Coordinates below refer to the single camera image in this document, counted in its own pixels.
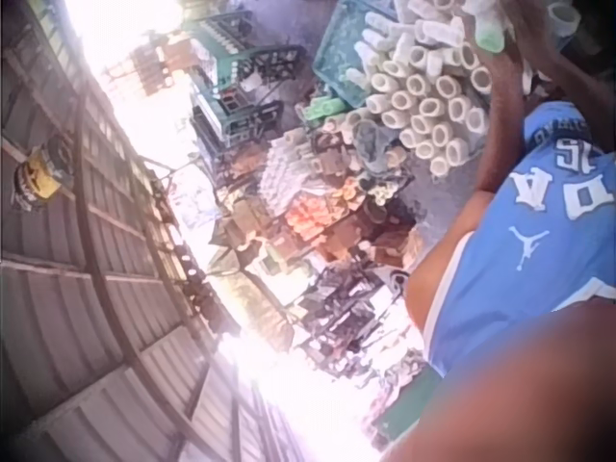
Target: white pipe fitting pile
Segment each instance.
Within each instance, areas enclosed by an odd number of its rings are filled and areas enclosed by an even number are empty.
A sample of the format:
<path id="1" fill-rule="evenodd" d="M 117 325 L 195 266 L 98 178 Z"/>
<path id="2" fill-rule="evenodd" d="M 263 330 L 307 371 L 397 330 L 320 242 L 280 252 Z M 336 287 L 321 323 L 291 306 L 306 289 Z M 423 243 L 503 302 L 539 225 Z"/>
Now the white pipe fitting pile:
<path id="1" fill-rule="evenodd" d="M 374 89 L 381 93 L 393 93 L 400 88 L 398 80 L 387 74 L 374 74 L 371 83 Z"/>
<path id="2" fill-rule="evenodd" d="M 445 103 L 439 98 L 426 98 L 420 103 L 420 116 L 439 117 L 445 113 L 445 110 Z"/>
<path id="3" fill-rule="evenodd" d="M 409 124 L 409 114 L 405 111 L 398 111 L 397 109 L 393 109 L 391 111 L 383 113 L 383 115 L 381 116 L 381 120 L 383 120 L 383 124 L 386 127 L 398 130 L 406 127 Z"/>
<path id="4" fill-rule="evenodd" d="M 475 69 L 471 74 L 471 84 L 479 93 L 490 94 L 492 92 L 492 76 L 490 71 L 484 66 Z"/>
<path id="5" fill-rule="evenodd" d="M 392 97 L 389 94 L 371 94 L 366 98 L 366 107 L 373 114 L 383 114 L 392 109 Z"/>
<path id="6" fill-rule="evenodd" d="M 406 79 L 411 74 L 409 66 L 399 61 L 386 61 L 383 70 L 397 79 Z"/>
<path id="7" fill-rule="evenodd" d="M 399 90 L 392 95 L 392 106 L 399 111 L 408 111 L 415 106 L 416 103 L 417 100 L 415 96 L 407 90 Z"/>
<path id="8" fill-rule="evenodd" d="M 449 101 L 449 119 L 452 122 L 466 123 L 469 111 L 473 107 L 467 96 L 456 96 Z"/>

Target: hand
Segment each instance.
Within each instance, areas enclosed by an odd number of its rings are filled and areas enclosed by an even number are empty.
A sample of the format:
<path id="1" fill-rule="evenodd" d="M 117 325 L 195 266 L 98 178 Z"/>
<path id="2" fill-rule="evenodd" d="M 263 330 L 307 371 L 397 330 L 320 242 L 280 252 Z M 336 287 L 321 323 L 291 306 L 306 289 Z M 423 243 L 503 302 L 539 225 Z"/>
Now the hand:
<path id="1" fill-rule="evenodd" d="M 558 52 L 550 39 L 548 13 L 543 0 L 501 0 L 511 21 L 522 56 L 537 70 L 550 75 Z"/>

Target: blue jersey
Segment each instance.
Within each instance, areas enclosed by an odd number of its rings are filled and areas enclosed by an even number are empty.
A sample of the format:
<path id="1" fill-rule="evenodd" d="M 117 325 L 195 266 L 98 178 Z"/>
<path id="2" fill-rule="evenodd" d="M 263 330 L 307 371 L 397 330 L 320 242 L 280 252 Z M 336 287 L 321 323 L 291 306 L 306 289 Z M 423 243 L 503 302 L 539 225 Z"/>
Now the blue jersey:
<path id="1" fill-rule="evenodd" d="M 428 313 L 425 353 L 441 375 L 516 324 L 616 298 L 614 153 L 564 102 L 530 115 L 525 139 L 528 154 L 456 248 Z"/>

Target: white plastic pipe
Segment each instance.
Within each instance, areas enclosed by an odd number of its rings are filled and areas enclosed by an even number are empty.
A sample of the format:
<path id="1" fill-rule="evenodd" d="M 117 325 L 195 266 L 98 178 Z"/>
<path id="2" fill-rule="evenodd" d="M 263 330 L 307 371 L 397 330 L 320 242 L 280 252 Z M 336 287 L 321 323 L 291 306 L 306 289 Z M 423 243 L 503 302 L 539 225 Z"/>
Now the white plastic pipe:
<path id="1" fill-rule="evenodd" d="M 434 38 L 428 37 L 425 34 L 423 26 L 424 23 L 425 21 L 423 19 L 419 19 L 415 23 L 415 41 L 427 46 L 436 45 L 438 42 Z"/>
<path id="2" fill-rule="evenodd" d="M 452 167 L 460 167 L 469 162 L 469 144 L 461 138 L 451 140 L 445 148 L 445 157 Z"/>
<path id="3" fill-rule="evenodd" d="M 432 142 L 436 147 L 445 147 L 453 139 L 453 128 L 448 122 L 441 122 L 432 129 Z"/>
<path id="4" fill-rule="evenodd" d="M 475 90 L 481 94 L 490 94 L 492 92 L 492 76 L 485 66 L 478 67 L 473 71 L 471 83 Z"/>
<path id="5" fill-rule="evenodd" d="M 432 85 L 422 74 L 413 74 L 406 79 L 406 89 L 413 96 L 425 98 L 430 93 L 431 88 Z"/>
<path id="6" fill-rule="evenodd" d="M 436 82 L 443 73 L 443 55 L 439 50 L 430 50 L 427 52 L 425 64 L 425 75 L 430 82 Z"/>
<path id="7" fill-rule="evenodd" d="M 437 178 L 444 178 L 449 173 L 449 164 L 445 156 L 436 156 L 430 161 L 430 173 Z"/>
<path id="8" fill-rule="evenodd" d="M 419 135 L 431 135 L 436 121 L 432 117 L 424 115 L 413 115 L 411 117 L 411 128 Z"/>
<path id="9" fill-rule="evenodd" d="M 426 0 L 409 0 L 408 9 L 423 19 L 443 21 L 446 18 L 432 3 Z"/>
<path id="10" fill-rule="evenodd" d="M 411 49 L 415 45 L 415 34 L 408 32 L 402 33 L 396 44 L 396 50 L 392 55 L 392 61 L 397 63 L 409 64 L 411 59 Z"/>
<path id="11" fill-rule="evenodd" d="M 389 94 L 371 94 L 366 98 L 366 107 L 373 114 L 383 114 L 392 109 L 392 96 Z"/>
<path id="12" fill-rule="evenodd" d="M 363 41 L 358 41 L 357 43 L 355 43 L 353 48 L 355 48 L 355 51 L 359 55 L 359 58 L 367 65 L 379 65 L 380 64 L 381 57 L 379 56 L 378 53 L 376 53 L 373 49 L 371 49 L 367 43 Z"/>
<path id="13" fill-rule="evenodd" d="M 446 110 L 445 103 L 439 98 L 426 98 L 420 104 L 420 116 L 424 117 L 442 116 Z"/>
<path id="14" fill-rule="evenodd" d="M 350 67 L 346 70 L 345 76 L 350 83 L 355 84 L 363 91 L 368 91 L 370 89 L 370 79 L 362 71 Z"/>
<path id="15" fill-rule="evenodd" d="M 382 34 L 389 34 L 389 28 L 393 24 L 392 21 L 387 19 L 382 14 L 373 12 L 366 13 L 365 20 L 366 24 Z"/>
<path id="16" fill-rule="evenodd" d="M 441 55 L 443 56 L 443 64 L 453 67 L 462 65 L 462 51 L 460 48 L 442 48 Z"/>
<path id="17" fill-rule="evenodd" d="M 396 109 L 383 113 L 381 115 L 381 120 L 383 120 L 383 125 L 396 130 L 406 127 L 410 121 L 408 113 L 405 111 L 398 111 Z"/>
<path id="18" fill-rule="evenodd" d="M 376 51 L 389 51 L 394 48 L 395 43 L 372 29 L 364 29 L 362 39 Z"/>
<path id="19" fill-rule="evenodd" d="M 462 44 L 462 66 L 467 70 L 474 70 L 479 67 L 479 58 L 467 41 Z"/>
<path id="20" fill-rule="evenodd" d="M 464 43 L 464 31 L 451 27 L 449 24 L 443 24 L 437 21 L 425 21 L 423 25 L 423 33 L 440 43 L 455 47 L 460 47 L 462 43 Z"/>
<path id="21" fill-rule="evenodd" d="M 399 90 L 392 95 L 392 106 L 399 111 L 408 111 L 415 106 L 416 103 L 417 100 L 415 96 L 407 90 Z"/>
<path id="22" fill-rule="evenodd" d="M 412 128 L 405 128 L 402 130 L 399 138 L 404 147 L 408 149 L 413 149 L 417 147 L 420 142 L 427 140 L 426 135 L 415 133 Z"/>
<path id="23" fill-rule="evenodd" d="M 467 115 L 473 107 L 471 100 L 466 96 L 456 96 L 449 102 L 449 119 L 452 122 L 466 123 Z"/>
<path id="24" fill-rule="evenodd" d="M 436 155 L 436 147 L 432 141 L 424 140 L 415 147 L 415 155 L 419 159 L 427 161 Z"/>
<path id="25" fill-rule="evenodd" d="M 409 53 L 409 63 L 418 70 L 427 67 L 427 49 L 422 46 L 412 46 Z"/>
<path id="26" fill-rule="evenodd" d="M 488 133 L 488 117 L 481 108 L 472 108 L 466 115 L 466 128 L 478 135 Z"/>
<path id="27" fill-rule="evenodd" d="M 386 61 L 383 63 L 383 70 L 392 77 L 398 79 L 406 79 L 411 75 L 411 69 L 408 64 L 401 63 L 399 61 Z"/>
<path id="28" fill-rule="evenodd" d="M 393 93 L 399 90 L 399 83 L 394 77 L 387 74 L 374 74 L 371 78 L 372 86 L 381 93 Z"/>
<path id="29" fill-rule="evenodd" d="M 442 75 L 436 79 L 436 90 L 445 99 L 453 99 L 462 93 L 460 83 L 449 75 Z"/>

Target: pipe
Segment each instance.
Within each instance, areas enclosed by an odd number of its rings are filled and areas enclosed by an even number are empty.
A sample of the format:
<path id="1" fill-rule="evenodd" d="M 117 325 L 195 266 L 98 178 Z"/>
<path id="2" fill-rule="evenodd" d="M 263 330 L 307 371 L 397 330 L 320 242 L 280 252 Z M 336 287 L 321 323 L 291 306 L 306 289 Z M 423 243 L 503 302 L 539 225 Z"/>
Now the pipe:
<path id="1" fill-rule="evenodd" d="M 365 20 L 366 20 L 366 24 L 368 24 L 370 27 L 386 35 L 390 33 L 389 28 L 393 24 L 392 21 L 387 19 L 382 14 L 378 14 L 374 12 L 366 13 Z"/>
<path id="2" fill-rule="evenodd" d="M 436 147 L 445 147 L 453 138 L 453 128 L 448 122 L 441 122 L 432 129 L 432 142 Z"/>
<path id="3" fill-rule="evenodd" d="M 425 115 L 411 116 L 411 127 L 419 135 L 431 135 L 434 125 L 436 125 L 436 121 L 431 117 Z"/>
<path id="4" fill-rule="evenodd" d="M 436 147 L 430 140 L 422 141 L 415 147 L 415 155 L 418 159 L 422 159 L 423 161 L 432 159 L 435 154 Z"/>
<path id="5" fill-rule="evenodd" d="M 462 67 L 466 70 L 474 70 L 480 66 L 479 58 L 473 51 L 470 43 L 465 41 L 462 44 Z"/>
<path id="6" fill-rule="evenodd" d="M 415 96 L 407 90 L 399 90 L 392 95 L 392 106 L 399 111 L 408 111 L 415 104 L 417 104 Z"/>
<path id="7" fill-rule="evenodd" d="M 411 74 L 409 66 L 399 61 L 386 61 L 383 63 L 383 70 L 398 79 L 406 79 Z"/>
<path id="8" fill-rule="evenodd" d="M 350 67 L 346 70 L 345 76 L 350 83 L 356 85 L 363 91 L 368 91 L 370 89 L 370 79 L 362 71 Z"/>
<path id="9" fill-rule="evenodd" d="M 490 94 L 492 92 L 492 76 L 485 66 L 478 67 L 473 71 L 471 83 L 475 90 L 481 94 Z"/>
<path id="10" fill-rule="evenodd" d="M 415 46 L 415 33 L 402 33 L 396 44 L 396 50 L 392 56 L 392 61 L 397 63 L 409 64 L 411 60 L 411 49 Z"/>
<path id="11" fill-rule="evenodd" d="M 413 149 L 417 147 L 419 143 L 426 141 L 427 136 L 415 133 L 411 128 L 405 128 L 400 132 L 399 139 L 400 142 L 404 145 L 404 147 L 408 149 Z"/>
<path id="12" fill-rule="evenodd" d="M 381 115 L 381 120 L 383 120 L 383 125 L 395 130 L 404 128 L 409 124 L 408 113 L 396 109 L 383 113 Z"/>
<path id="13" fill-rule="evenodd" d="M 412 46 L 409 51 L 409 63 L 418 70 L 425 70 L 427 67 L 427 50 L 422 46 Z"/>
<path id="14" fill-rule="evenodd" d="M 392 40 L 381 36 L 372 29 L 364 29 L 362 32 L 362 39 L 376 51 L 389 51 L 396 46 Z"/>
<path id="15" fill-rule="evenodd" d="M 488 132 L 488 118 L 481 108 L 472 108 L 466 116 L 466 127 L 470 132 L 485 135 Z"/>
<path id="16" fill-rule="evenodd" d="M 399 90 L 399 83 L 394 77 L 387 74 L 374 74 L 371 78 L 372 86 L 381 93 L 393 93 Z"/>
<path id="17" fill-rule="evenodd" d="M 449 164 L 444 156 L 436 156 L 430 161 L 430 173 L 437 178 L 444 178 L 449 173 Z"/>
<path id="18" fill-rule="evenodd" d="M 358 41 L 353 45 L 353 48 L 359 55 L 359 58 L 367 65 L 379 65 L 381 63 L 379 54 L 372 50 L 365 42 Z"/>
<path id="19" fill-rule="evenodd" d="M 426 98 L 420 104 L 420 115 L 424 117 L 442 116 L 445 110 L 445 103 L 439 98 Z"/>
<path id="20" fill-rule="evenodd" d="M 430 82 L 436 82 L 436 79 L 443 73 L 443 56 L 439 50 L 431 50 L 427 52 L 427 60 L 425 65 L 425 75 Z"/>
<path id="21" fill-rule="evenodd" d="M 461 138 L 451 140 L 445 148 L 445 157 L 452 167 L 460 167 L 469 162 L 469 144 Z"/>
<path id="22" fill-rule="evenodd" d="M 389 94 L 371 94 L 366 98 L 366 107 L 373 114 L 383 114 L 392 109 L 392 97 Z"/>
<path id="23" fill-rule="evenodd" d="M 473 104 L 467 96 L 456 96 L 449 101 L 449 119 L 452 122 L 466 123 L 467 115 Z"/>
<path id="24" fill-rule="evenodd" d="M 421 74 L 414 74 L 406 79 L 406 89 L 413 96 L 425 98 L 430 93 L 432 85 Z"/>
<path id="25" fill-rule="evenodd" d="M 445 99 L 453 99 L 462 93 L 462 86 L 453 77 L 442 75 L 436 79 L 436 90 Z"/>

